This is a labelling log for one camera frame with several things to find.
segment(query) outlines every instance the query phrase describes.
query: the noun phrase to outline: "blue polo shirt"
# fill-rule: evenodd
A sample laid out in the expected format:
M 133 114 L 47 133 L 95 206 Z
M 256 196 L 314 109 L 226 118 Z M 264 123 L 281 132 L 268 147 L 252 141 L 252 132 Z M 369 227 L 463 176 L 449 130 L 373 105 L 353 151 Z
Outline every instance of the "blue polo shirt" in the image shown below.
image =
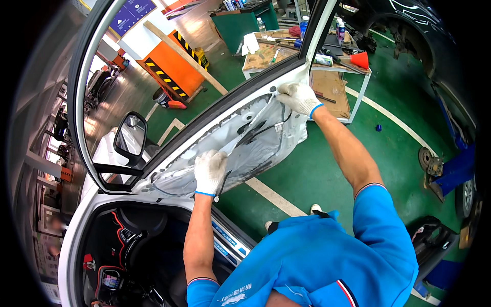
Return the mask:
M 319 216 L 279 223 L 222 286 L 207 278 L 188 285 L 189 307 L 266 304 L 273 289 L 303 307 L 402 306 L 418 274 L 411 238 L 384 186 L 355 197 L 353 232 Z

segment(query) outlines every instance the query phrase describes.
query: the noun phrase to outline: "white work glove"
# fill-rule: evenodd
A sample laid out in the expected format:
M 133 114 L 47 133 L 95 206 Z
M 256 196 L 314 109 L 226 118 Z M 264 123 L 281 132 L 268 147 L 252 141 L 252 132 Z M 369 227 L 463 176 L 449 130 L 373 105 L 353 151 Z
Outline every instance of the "white work glove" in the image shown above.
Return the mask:
M 314 90 L 303 83 L 285 83 L 278 88 L 277 99 L 289 106 L 293 111 L 307 115 L 312 119 L 315 109 L 324 104 L 315 96 Z
M 194 177 L 196 178 L 196 193 L 215 196 L 222 185 L 227 165 L 227 153 L 212 149 L 196 157 L 194 162 Z

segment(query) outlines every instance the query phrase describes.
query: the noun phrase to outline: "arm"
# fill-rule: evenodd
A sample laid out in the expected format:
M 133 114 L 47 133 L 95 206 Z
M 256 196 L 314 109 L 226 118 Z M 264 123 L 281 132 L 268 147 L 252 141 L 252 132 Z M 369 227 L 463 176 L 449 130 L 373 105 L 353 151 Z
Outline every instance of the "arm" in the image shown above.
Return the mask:
M 312 118 L 324 133 L 354 195 L 369 183 L 383 184 L 379 168 L 366 148 L 325 106 L 317 108 Z
M 324 133 L 334 158 L 353 187 L 355 238 L 373 248 L 393 266 L 399 260 L 413 273 L 414 249 L 392 198 L 382 184 L 379 169 L 361 142 L 317 100 L 305 84 L 283 84 L 278 100 L 292 110 L 309 115 Z
M 212 279 L 213 229 L 212 200 L 225 176 L 227 154 L 210 150 L 196 158 L 194 176 L 197 181 L 194 208 L 184 240 L 184 268 L 188 284 L 198 278 Z
M 283 84 L 278 100 L 292 110 L 310 116 L 321 128 L 334 158 L 356 195 L 369 183 L 382 184 L 379 168 L 361 142 L 315 97 L 306 84 Z
M 194 199 L 194 208 L 184 241 L 184 267 L 188 283 L 199 277 L 217 280 L 212 271 L 212 200 L 212 196 L 198 193 Z

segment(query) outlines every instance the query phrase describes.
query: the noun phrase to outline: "sneaker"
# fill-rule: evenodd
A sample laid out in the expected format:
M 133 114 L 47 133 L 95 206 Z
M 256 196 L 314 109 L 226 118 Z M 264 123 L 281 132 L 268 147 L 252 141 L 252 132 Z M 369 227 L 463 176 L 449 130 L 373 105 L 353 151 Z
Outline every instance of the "sneaker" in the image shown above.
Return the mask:
M 272 221 L 267 221 L 266 224 L 264 224 L 264 227 L 266 227 L 266 231 L 270 230 L 271 224 L 273 224 Z
M 322 208 L 318 204 L 313 204 L 312 207 L 310 207 L 310 215 L 314 215 L 314 210 L 318 210 L 320 212 L 322 211 Z

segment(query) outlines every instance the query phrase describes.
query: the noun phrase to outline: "side mirror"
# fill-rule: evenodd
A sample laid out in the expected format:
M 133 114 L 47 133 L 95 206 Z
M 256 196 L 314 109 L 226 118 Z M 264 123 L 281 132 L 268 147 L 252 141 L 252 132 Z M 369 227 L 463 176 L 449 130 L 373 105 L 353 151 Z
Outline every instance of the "side mirror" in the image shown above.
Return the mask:
M 114 138 L 114 150 L 129 160 L 126 166 L 138 164 L 147 138 L 147 121 L 137 112 L 129 112 L 119 124 Z

